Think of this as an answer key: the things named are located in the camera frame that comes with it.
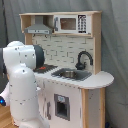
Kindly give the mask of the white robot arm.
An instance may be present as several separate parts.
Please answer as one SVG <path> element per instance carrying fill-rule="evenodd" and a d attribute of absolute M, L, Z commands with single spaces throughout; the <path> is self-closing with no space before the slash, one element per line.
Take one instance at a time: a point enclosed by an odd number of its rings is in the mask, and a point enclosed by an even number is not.
<path fill-rule="evenodd" d="M 39 112 L 37 83 L 33 70 L 43 66 L 43 49 L 12 41 L 0 48 L 0 74 L 9 76 L 11 116 L 19 128 L 49 128 Z"/>

